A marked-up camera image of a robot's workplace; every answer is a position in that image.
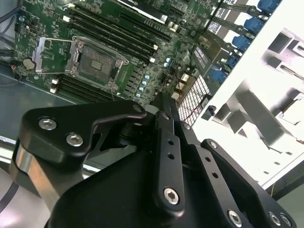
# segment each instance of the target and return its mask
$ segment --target black metal bracket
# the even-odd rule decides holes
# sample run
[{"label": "black metal bracket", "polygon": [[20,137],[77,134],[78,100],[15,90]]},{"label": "black metal bracket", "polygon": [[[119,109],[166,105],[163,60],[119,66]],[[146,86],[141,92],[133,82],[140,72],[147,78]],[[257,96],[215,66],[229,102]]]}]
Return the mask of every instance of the black metal bracket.
[{"label": "black metal bracket", "polygon": [[[146,111],[134,101],[34,109],[22,118],[19,140],[28,152],[54,166],[77,170],[91,150],[92,136],[97,125],[143,119],[145,116]],[[70,134],[80,136],[80,146],[67,143]]]},{"label": "black metal bracket", "polygon": [[185,154],[184,162],[190,163],[198,169],[208,190],[213,192],[219,224],[223,227],[252,228],[247,218],[239,210],[210,151],[200,147],[193,129],[187,123],[176,123],[176,128],[179,132],[183,155]]},{"label": "black metal bracket", "polygon": [[206,139],[201,146],[213,155],[234,198],[254,227],[296,227],[291,216],[217,142]]},{"label": "black metal bracket", "polygon": [[[120,101],[24,115],[12,176],[27,173],[49,200],[54,208],[50,228],[296,228],[216,142],[198,141],[180,121],[172,99],[159,93],[151,105],[159,110],[156,114]],[[70,134],[78,135],[75,142]],[[81,181],[80,168],[89,153],[94,157],[113,145],[135,145],[137,150]]]}]

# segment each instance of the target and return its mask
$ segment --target black cable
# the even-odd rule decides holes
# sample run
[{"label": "black cable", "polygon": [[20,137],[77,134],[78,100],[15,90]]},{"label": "black cable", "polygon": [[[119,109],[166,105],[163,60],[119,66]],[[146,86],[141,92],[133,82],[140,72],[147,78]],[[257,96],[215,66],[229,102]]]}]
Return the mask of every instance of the black cable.
[{"label": "black cable", "polygon": [[14,42],[9,41],[8,39],[4,38],[4,37],[0,37],[0,40],[5,43],[6,45],[10,46],[11,48],[14,48]]},{"label": "black cable", "polygon": [[0,57],[13,57],[14,53],[0,53]]},{"label": "black cable", "polygon": [[18,84],[22,80],[22,76],[15,70],[15,73],[19,76],[18,80],[13,83],[8,83],[8,84],[0,84],[0,87],[7,87],[7,86],[13,86],[15,84]]},{"label": "black cable", "polygon": [[0,37],[3,37],[3,35],[9,30],[9,28],[13,24],[14,20],[15,20],[15,18],[14,18],[14,16],[12,16],[7,27],[0,33]]},{"label": "black cable", "polygon": [[18,4],[16,8],[14,8],[12,11],[0,17],[0,24],[6,21],[7,19],[11,18],[12,16],[14,16],[16,13],[18,13],[19,10],[22,8],[22,4],[23,4],[23,0],[18,0]]}]

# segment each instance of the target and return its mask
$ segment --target black pcie slot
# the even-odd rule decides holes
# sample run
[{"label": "black pcie slot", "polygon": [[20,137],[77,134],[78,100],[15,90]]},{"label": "black pcie slot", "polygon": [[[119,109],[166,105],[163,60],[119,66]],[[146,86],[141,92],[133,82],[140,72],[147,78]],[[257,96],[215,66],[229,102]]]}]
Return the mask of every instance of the black pcie slot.
[{"label": "black pcie slot", "polygon": [[75,8],[77,9],[80,9],[82,11],[84,11],[85,13],[87,14],[90,14],[92,17],[94,17],[95,19],[101,19],[103,21],[106,21],[107,23],[109,23],[112,27],[117,27],[118,29],[121,29],[122,32],[130,37],[133,37],[134,39],[137,39],[137,40],[140,40],[142,41],[143,43],[149,45],[150,47],[153,47],[153,45],[155,44],[153,41],[149,40],[148,38],[146,37],[143,37],[139,34],[135,34],[132,30],[128,29],[128,28],[125,28],[123,26],[121,26],[120,24],[117,24],[95,12],[92,12],[91,10],[81,6],[81,5],[75,5]]},{"label": "black pcie slot", "polygon": [[124,39],[124,40],[127,40],[127,42],[129,43],[129,45],[137,45],[137,46],[140,46],[142,49],[146,49],[150,52],[155,52],[153,46],[149,46],[147,45],[146,43],[138,40],[138,39],[135,39],[134,37],[132,36],[129,36],[119,30],[116,30],[114,29],[113,27],[110,27],[108,26],[107,24],[104,24],[102,22],[100,22],[99,20],[95,19],[95,18],[92,18],[82,12],[79,12],[77,10],[73,10],[73,13],[74,13],[74,16],[72,17],[73,19],[76,19],[78,23],[80,22],[85,22],[85,21],[88,21],[89,24],[91,25],[91,27],[96,27],[96,28],[101,28],[105,31],[107,31],[108,34],[112,34],[112,36],[114,38],[117,38],[119,37],[120,39]]},{"label": "black pcie slot", "polygon": [[180,11],[179,9],[173,7],[173,6],[169,6],[168,12],[170,14],[175,14],[179,17],[182,17],[184,15],[184,13],[182,11]]},{"label": "black pcie slot", "polygon": [[65,86],[69,86],[69,87],[72,87],[74,89],[77,89],[83,93],[86,93],[87,95],[86,96],[93,96],[93,97],[96,97],[98,99],[101,99],[101,100],[123,100],[115,95],[112,96],[111,93],[108,93],[106,91],[103,91],[99,88],[96,88],[96,87],[93,87],[87,83],[84,83],[80,80],[77,80],[77,79],[74,79],[74,78],[71,78],[71,77],[63,77],[61,79],[61,85],[65,85]]},{"label": "black pcie slot", "polygon": [[131,22],[131,23],[133,23],[133,24],[135,24],[135,25],[137,25],[137,26],[139,26],[139,27],[141,27],[144,30],[149,31],[150,33],[156,35],[157,37],[159,37],[159,38],[161,38],[161,39],[163,39],[167,42],[170,42],[170,40],[171,40],[171,37],[169,35],[164,34],[163,32],[158,31],[158,30],[154,29],[153,27],[147,26],[146,24],[144,24],[141,21],[129,16],[126,13],[121,12],[120,17],[129,21],[129,22]]},{"label": "black pcie slot", "polygon": [[78,18],[78,17],[74,17],[74,18],[77,19],[76,24],[79,24],[85,28],[90,28],[90,29],[94,30],[95,32],[98,32],[98,34],[105,37],[107,40],[114,40],[118,43],[128,46],[129,48],[134,49],[135,51],[137,51],[139,53],[142,53],[143,55],[148,55],[148,56],[153,55],[153,52],[143,49],[142,47],[136,46],[136,44],[130,43],[127,40],[124,40],[122,37],[113,36],[113,34],[111,34],[111,32],[109,32],[103,28],[99,28],[96,25],[91,25],[91,24],[89,24],[89,22],[86,22],[86,21],[82,20],[81,18]]},{"label": "black pcie slot", "polygon": [[88,36],[94,38],[94,39],[97,39],[97,40],[100,40],[101,42],[105,43],[105,44],[108,44],[122,52],[126,52],[126,53],[129,53],[130,55],[132,56],[135,56],[137,57],[138,59],[144,61],[145,63],[149,63],[149,58],[147,56],[143,56],[142,54],[140,53],[136,53],[133,49],[130,49],[128,46],[125,46],[125,45],[122,45],[122,44],[119,44],[119,43],[114,43],[112,40],[109,40],[109,39],[106,39],[105,37],[103,37],[101,34],[96,34],[94,31],[92,30],[88,30],[87,28],[83,27],[82,25],[78,25],[78,24],[71,24],[71,27],[87,34]]}]

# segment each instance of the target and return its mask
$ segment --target green circuit board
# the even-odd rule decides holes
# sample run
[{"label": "green circuit board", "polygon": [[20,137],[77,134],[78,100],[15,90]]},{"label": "green circuit board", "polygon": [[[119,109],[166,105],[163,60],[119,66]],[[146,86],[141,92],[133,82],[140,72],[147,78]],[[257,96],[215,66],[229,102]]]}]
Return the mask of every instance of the green circuit board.
[{"label": "green circuit board", "polygon": [[[136,7],[144,4],[146,15],[124,3],[128,1]],[[185,91],[187,87],[179,81],[184,75],[191,77],[191,52],[217,4],[217,0],[24,0],[20,13],[24,21],[15,26],[18,71],[29,82],[46,90],[55,87],[56,93],[77,103],[132,99],[143,105],[160,91],[178,93],[178,100],[185,95],[180,86]],[[147,14],[167,18],[160,23]],[[91,42],[79,57],[76,76],[66,68],[74,37]],[[35,56],[41,38],[53,40],[46,40]],[[96,51],[92,43],[102,45],[102,50]],[[119,53],[128,64],[117,67],[118,59],[110,52]],[[35,67],[24,64],[25,59]],[[55,75],[60,76],[58,84],[52,82]]]}]

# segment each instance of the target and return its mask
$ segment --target black ram slot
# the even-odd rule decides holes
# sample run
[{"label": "black ram slot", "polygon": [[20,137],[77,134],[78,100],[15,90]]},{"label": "black ram slot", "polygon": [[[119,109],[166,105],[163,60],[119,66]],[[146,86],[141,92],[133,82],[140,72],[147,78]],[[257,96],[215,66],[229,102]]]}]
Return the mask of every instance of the black ram slot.
[{"label": "black ram slot", "polygon": [[150,26],[142,23],[141,21],[139,21],[139,20],[137,20],[137,19],[129,16],[126,13],[121,12],[120,13],[120,17],[123,18],[123,19],[125,19],[125,20],[127,20],[127,21],[129,21],[129,22],[131,22],[131,23],[133,23],[133,24],[135,24],[135,25],[137,25],[137,26],[139,26],[139,27],[141,27],[142,29],[144,29],[144,30],[146,30],[146,31],[148,31],[148,32],[156,35],[157,37],[159,37],[159,38],[161,38],[161,39],[163,39],[163,40],[165,40],[167,42],[170,42],[170,40],[171,40],[171,37],[169,35],[161,32],[161,31],[158,31],[158,30],[154,29],[153,27],[150,27]]},{"label": "black ram slot", "polygon": [[140,40],[143,43],[149,45],[150,47],[153,47],[153,45],[155,44],[153,41],[149,40],[148,38],[143,37],[139,34],[134,34],[134,32],[132,30],[130,30],[128,28],[125,28],[125,27],[121,26],[120,24],[117,24],[117,23],[115,23],[115,22],[113,22],[113,21],[95,13],[95,12],[92,12],[91,10],[89,10],[89,9],[87,9],[87,8],[81,6],[81,5],[75,5],[75,8],[84,11],[85,13],[94,17],[95,19],[98,19],[98,20],[101,19],[102,21],[106,21],[107,23],[110,24],[111,27],[114,27],[114,28],[117,27],[118,29],[121,29],[124,34],[126,34],[130,37],[133,37],[134,39]]},{"label": "black ram slot", "polygon": [[106,101],[112,101],[113,97],[114,100],[122,100],[121,98],[113,95],[111,93],[108,93],[106,91],[103,91],[101,89],[95,88],[91,85],[88,85],[86,83],[83,83],[79,80],[70,80],[67,78],[62,79],[61,85],[65,85],[71,88],[76,89],[77,91],[80,91],[84,94],[86,94],[86,97],[95,97],[100,100],[106,100]]},{"label": "black ram slot", "polygon": [[137,46],[142,47],[142,49],[146,49],[151,52],[155,52],[153,46],[149,46],[146,43],[142,42],[141,40],[135,39],[132,36],[128,36],[125,33],[121,32],[119,30],[116,30],[115,28],[108,26],[107,24],[104,24],[95,18],[92,18],[86,14],[83,14],[82,12],[74,10],[74,16],[72,17],[72,19],[76,19],[76,21],[78,23],[80,23],[82,21],[88,21],[91,27],[98,27],[98,28],[102,28],[102,29],[106,30],[107,33],[112,36],[112,38],[124,39],[124,40],[127,40],[127,42],[131,45],[137,45]]},{"label": "black ram slot", "polygon": [[71,89],[68,86],[63,85],[62,88],[60,88],[60,92],[64,93],[63,95],[70,95],[74,98],[77,98],[79,100],[88,102],[88,103],[99,103],[104,101],[97,101],[96,99],[89,99],[87,97],[84,97],[81,93],[79,93],[77,90]]},{"label": "black ram slot", "polygon": [[102,29],[102,28],[99,28],[97,26],[94,26],[94,25],[90,24],[89,22],[81,20],[81,19],[79,19],[77,17],[75,17],[75,19],[77,19],[76,24],[79,24],[79,25],[81,25],[81,26],[83,26],[85,28],[90,28],[90,29],[94,30],[94,32],[98,32],[98,34],[100,34],[101,36],[104,36],[108,40],[113,40],[113,41],[116,41],[116,42],[121,43],[123,45],[129,46],[130,48],[132,48],[135,51],[137,51],[139,53],[142,53],[144,55],[148,55],[148,56],[152,56],[153,55],[153,52],[148,51],[146,49],[143,49],[142,47],[139,47],[139,46],[137,46],[134,43],[130,43],[127,40],[124,40],[122,37],[118,37],[118,36],[115,37],[115,36],[113,36],[111,34],[111,32],[109,32],[109,31],[107,31],[105,29]]},{"label": "black ram slot", "polygon": [[69,94],[75,98],[81,99],[83,101],[86,102],[90,102],[90,103],[99,103],[99,102],[109,102],[110,100],[106,100],[106,99],[98,99],[96,97],[91,97],[88,96],[86,93],[83,93],[77,89],[74,89],[72,87],[69,87],[67,85],[62,85],[60,88],[61,92],[64,92],[66,94]]},{"label": "black ram slot", "polygon": [[150,61],[149,61],[149,58],[147,56],[143,56],[141,55],[140,53],[135,53],[134,50],[132,49],[129,49],[127,46],[124,46],[122,44],[119,44],[119,43],[114,43],[113,41],[111,40],[107,40],[105,39],[104,37],[102,37],[100,34],[96,34],[94,33],[93,31],[91,30],[87,30],[87,28],[81,26],[81,25],[77,25],[77,24],[71,24],[71,27],[87,34],[88,36],[94,38],[94,39],[97,39],[97,40],[100,40],[101,42],[105,43],[105,44],[108,44],[122,52],[126,52],[126,53],[129,53],[130,55],[132,56],[135,56],[137,57],[138,59],[144,61],[146,64],[148,64]]},{"label": "black ram slot", "polygon": [[179,17],[182,17],[184,15],[184,13],[182,11],[180,11],[179,9],[173,7],[173,6],[169,6],[168,12],[170,14],[175,14]]}]

